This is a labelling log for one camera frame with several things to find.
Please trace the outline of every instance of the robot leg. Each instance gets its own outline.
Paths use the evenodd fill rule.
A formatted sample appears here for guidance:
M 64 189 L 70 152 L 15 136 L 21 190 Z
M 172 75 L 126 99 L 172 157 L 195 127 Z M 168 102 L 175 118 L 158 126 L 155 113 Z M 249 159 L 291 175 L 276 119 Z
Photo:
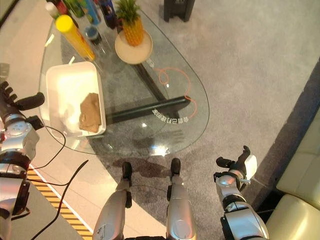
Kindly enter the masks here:
M 129 162 L 122 165 L 122 179 L 103 206 L 95 224 L 93 240 L 123 240 L 125 208 L 132 205 L 130 192 L 132 167 Z
M 178 158 L 171 162 L 171 185 L 168 187 L 166 237 L 168 240 L 195 240 L 196 224 L 187 189 L 180 175 L 181 163 Z

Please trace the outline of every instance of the glass table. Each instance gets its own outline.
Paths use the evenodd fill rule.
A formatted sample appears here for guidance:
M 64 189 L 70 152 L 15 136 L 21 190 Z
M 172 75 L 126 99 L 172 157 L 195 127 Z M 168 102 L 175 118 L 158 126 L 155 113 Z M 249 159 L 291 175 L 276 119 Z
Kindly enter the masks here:
M 143 12 L 140 15 L 153 41 L 152 54 L 141 64 L 120 60 L 114 46 L 117 31 L 107 28 L 103 20 L 97 27 L 110 47 L 93 62 L 101 78 L 107 126 L 101 135 L 67 135 L 68 148 L 97 155 L 164 156 L 190 146 L 206 129 L 209 104 L 201 81 L 162 31 Z M 83 33 L 89 22 L 84 17 L 76 21 Z M 39 91 L 47 97 L 46 72 L 50 67 L 83 61 L 52 24 Z M 51 126 L 47 101 L 40 114 L 44 124 Z M 58 132 L 47 130 L 63 142 Z

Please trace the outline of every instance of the black cable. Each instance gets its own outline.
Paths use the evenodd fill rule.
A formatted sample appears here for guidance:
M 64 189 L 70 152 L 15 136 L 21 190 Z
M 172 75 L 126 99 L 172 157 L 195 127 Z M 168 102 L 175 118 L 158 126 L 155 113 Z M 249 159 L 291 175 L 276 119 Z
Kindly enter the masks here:
M 46 181 L 42 181 L 42 180 L 32 180 L 32 179 L 29 179 L 29 178 L 27 178 L 27 180 L 30 181 L 30 182 L 50 184 L 50 185 L 55 185 L 55 186 L 65 186 L 65 185 L 68 185 L 68 182 L 65 183 L 65 184 L 57 184 L 57 183 L 51 183 L 51 182 L 46 182 Z
M 266 214 L 266 213 L 270 213 L 273 212 L 274 209 L 269 209 L 269 210 L 264 210 L 264 211 L 257 211 L 256 214 Z
M 46 167 L 46 166 L 48 166 L 52 161 L 53 161 L 53 159 L 55 159 L 55 157 L 56 156 L 58 156 L 58 154 L 62 151 L 62 149 L 64 149 L 64 147 L 66 146 L 66 137 L 65 137 L 65 135 L 61 132 L 61 131 L 59 131 L 58 129 L 55 129 L 54 127 L 51 127 L 51 126 L 46 126 L 47 128 L 49 128 L 49 129 L 53 129 L 53 130 L 55 130 L 55 131 L 57 131 L 58 133 L 60 133 L 61 134 L 61 136 L 63 137 L 63 145 L 62 145 L 62 147 L 60 148 L 60 150 L 53 156 L 53 158 L 51 158 L 51 160 L 50 161 L 48 161 L 45 165 L 43 165 L 43 166 L 39 166 L 39 167 L 36 167 L 36 168 L 33 168 L 33 169 L 42 169 L 42 168 L 44 168 L 44 167 Z
M 27 213 L 21 214 L 21 215 L 18 215 L 18 216 L 14 216 L 14 217 L 11 218 L 11 221 L 17 220 L 17 219 L 22 219 L 22 218 L 28 216 L 31 213 L 29 208 L 26 207 L 25 210 L 27 211 Z
M 53 223 L 57 220 L 57 218 L 59 217 L 59 214 L 60 214 L 62 202 L 63 202 L 64 197 L 65 197 L 65 194 L 66 194 L 66 192 L 67 192 L 67 190 L 68 190 L 68 187 L 70 186 L 72 180 L 75 178 L 75 176 L 77 175 L 77 173 L 82 169 L 82 167 L 83 167 L 84 165 L 86 165 L 86 163 L 87 163 L 88 161 L 89 161 L 89 160 L 84 161 L 84 162 L 77 168 L 77 170 L 74 172 L 74 174 L 73 174 L 72 177 L 70 178 L 70 180 L 69 180 L 67 186 L 65 187 L 65 189 L 64 189 L 64 191 L 63 191 L 63 194 L 62 194 L 62 196 L 61 196 L 61 200 L 60 200 L 60 203 L 59 203 L 59 207 L 58 207 L 58 210 L 57 210 L 57 212 L 56 212 L 56 215 L 55 215 L 54 219 L 53 219 L 51 222 L 49 222 L 44 228 L 42 228 L 36 235 L 34 235 L 34 237 L 31 238 L 31 240 L 36 239 L 44 230 L 46 230 L 51 224 L 53 224 Z

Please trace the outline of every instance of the bottle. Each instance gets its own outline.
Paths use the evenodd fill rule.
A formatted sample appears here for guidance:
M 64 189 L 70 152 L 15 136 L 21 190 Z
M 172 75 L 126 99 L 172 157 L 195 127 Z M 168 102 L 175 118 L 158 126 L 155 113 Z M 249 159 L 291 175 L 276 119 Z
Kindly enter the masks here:
M 84 11 L 89 22 L 93 25 L 98 25 L 101 22 L 101 18 L 98 14 L 96 5 L 92 0 L 77 0 L 82 10 Z
M 93 26 L 87 26 L 84 29 L 86 38 L 92 43 L 95 53 L 101 60 L 107 55 L 107 52 L 111 49 L 107 39 L 102 40 L 98 29 Z
M 77 18 L 81 18 L 85 15 L 84 11 L 81 9 L 81 6 L 77 0 L 64 0 L 65 5 Z
M 87 61 L 93 61 L 95 59 L 95 53 L 81 35 L 70 16 L 59 16 L 55 21 L 55 26 L 81 57 Z
M 54 4 L 54 6 L 57 8 L 59 15 L 69 15 L 69 17 L 72 19 L 73 23 L 75 24 L 75 26 L 77 28 L 79 28 L 79 25 L 77 23 L 77 21 L 71 16 L 71 13 L 69 12 L 68 8 L 66 7 L 66 5 L 61 1 L 61 0 L 46 0 L 47 3 L 52 3 Z M 54 17 L 50 11 L 53 11 L 53 7 L 50 6 L 49 10 L 46 7 L 46 10 L 49 12 L 50 16 L 53 17 L 54 19 L 56 19 L 58 16 Z
M 114 6 L 112 4 L 111 0 L 99 0 L 99 6 L 101 8 L 103 18 L 105 21 L 105 24 L 111 28 L 115 29 L 117 26 L 117 15 L 114 10 Z
M 46 1 L 53 3 L 61 15 L 69 14 L 68 8 L 66 7 L 63 1 L 61 0 L 46 0 Z
M 60 16 L 57 7 L 50 1 L 45 4 L 45 9 L 53 19 L 57 19 Z

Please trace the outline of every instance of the yellow bottle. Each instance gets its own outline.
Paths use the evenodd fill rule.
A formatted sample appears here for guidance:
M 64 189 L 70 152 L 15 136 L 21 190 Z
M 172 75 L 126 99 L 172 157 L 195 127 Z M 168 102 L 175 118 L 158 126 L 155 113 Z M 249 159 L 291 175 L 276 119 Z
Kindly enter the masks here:
M 61 32 L 74 49 L 87 61 L 95 59 L 95 53 L 79 32 L 78 28 L 68 15 L 61 15 L 55 21 L 55 26 Z

